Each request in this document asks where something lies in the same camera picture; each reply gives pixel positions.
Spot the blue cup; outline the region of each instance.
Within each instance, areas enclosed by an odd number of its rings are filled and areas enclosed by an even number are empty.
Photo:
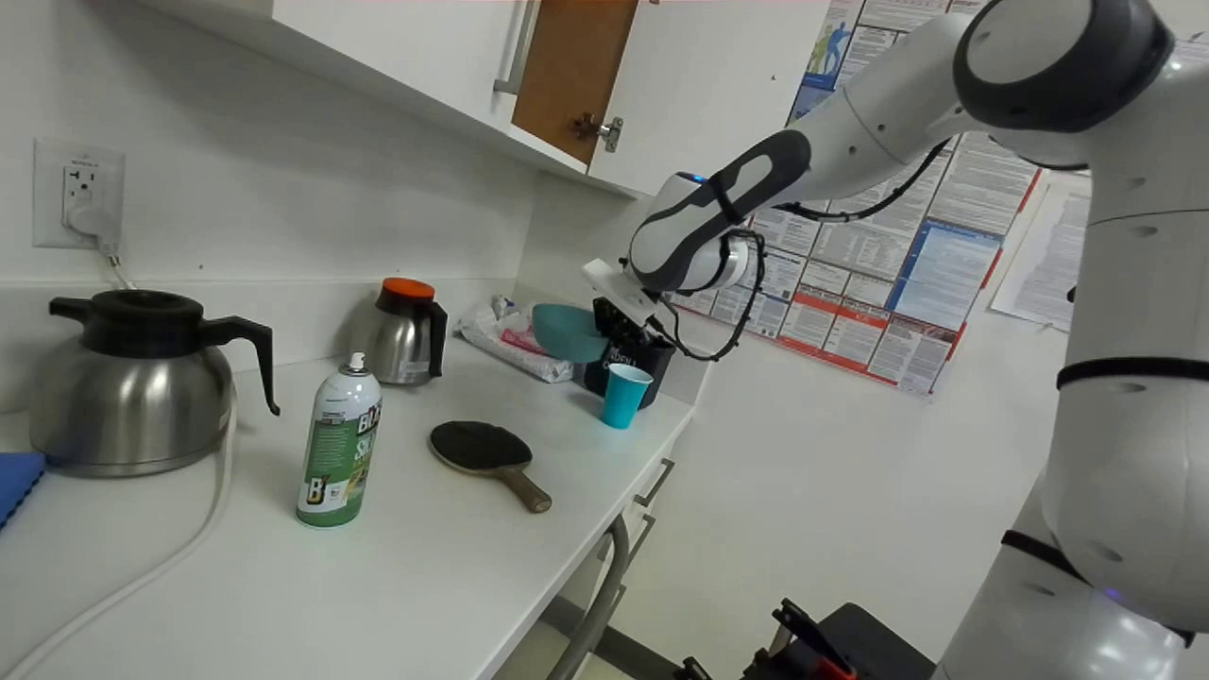
[[[600,417],[611,426],[611,429],[628,429],[639,414],[639,402],[649,387],[649,373],[630,365],[630,363],[609,363],[609,385],[604,385],[604,407],[600,407]]]

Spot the cabinet door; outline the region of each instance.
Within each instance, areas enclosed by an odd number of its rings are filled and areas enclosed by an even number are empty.
[[[441,104],[491,119],[516,2],[509,0],[274,0],[270,20]]]
[[[642,0],[611,85],[616,152],[591,178],[657,193],[674,169],[708,172],[788,118],[827,0]]]
[[[540,0],[513,124],[591,162],[639,0]]]

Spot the kettle handle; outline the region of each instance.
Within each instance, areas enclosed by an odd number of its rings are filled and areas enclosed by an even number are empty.
[[[425,373],[441,377],[446,365],[446,328],[450,328],[450,314],[430,303],[430,360],[425,360]]]
[[[70,320],[80,320],[80,326],[85,320],[85,309],[89,309],[89,299],[52,299],[52,303],[47,303],[47,314],[52,314],[52,315],[70,315]]]
[[[279,402],[270,397],[270,328],[245,315],[217,315],[217,320],[205,320],[201,332],[205,332],[205,342],[249,341],[258,346],[265,402],[270,414],[279,414]]]

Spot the black cable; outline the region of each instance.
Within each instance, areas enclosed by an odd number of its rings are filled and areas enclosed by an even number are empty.
[[[877,205],[867,205],[867,207],[860,207],[860,212],[810,212],[810,207],[803,207],[803,205],[778,205],[778,207],[788,212],[788,213],[815,218],[815,221],[855,221],[855,218],[867,218],[867,213],[892,207],[897,195],[905,195],[910,184],[944,154],[944,147],[946,147],[946,140],[935,143],[935,147],[915,166],[915,172],[910,172],[897,187],[892,187],[882,198],[877,198]]]
[[[671,303],[662,299],[662,304],[671,314],[671,332],[668,332],[657,315],[649,315],[649,328],[653,328],[666,342],[674,342],[681,354],[700,360],[700,363],[722,363],[731,346],[741,346],[741,336],[745,336],[745,328],[747,328],[747,320],[752,320],[752,309],[754,309],[754,299],[758,299],[758,285],[761,285],[761,274],[766,274],[766,263],[761,263],[761,235],[754,235],[754,230],[727,230],[727,235],[722,235],[722,242],[731,242],[731,239],[754,242],[754,284],[752,284],[752,293],[747,293],[747,303],[745,303],[741,320],[731,326],[727,341],[724,341],[712,354],[696,349],[696,346],[686,346],[686,342],[681,341],[681,309],[674,309]]]

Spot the white wall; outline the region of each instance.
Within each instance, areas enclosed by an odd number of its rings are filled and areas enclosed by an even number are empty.
[[[1209,26],[1202,0],[1163,9],[1179,32]],[[545,182],[522,284],[590,299],[576,263],[624,252],[639,218],[642,205]],[[712,365],[616,624],[741,677],[780,598],[818,614],[856,599],[940,658],[1045,459],[1060,349],[1060,332],[974,309],[919,401],[747,341]],[[1183,680],[1202,677],[1196,644]]]
[[[531,169],[124,0],[0,2],[0,407],[93,290],[89,252],[31,249],[35,140],[128,154],[124,266],[313,360],[386,271],[452,304],[516,271]]]

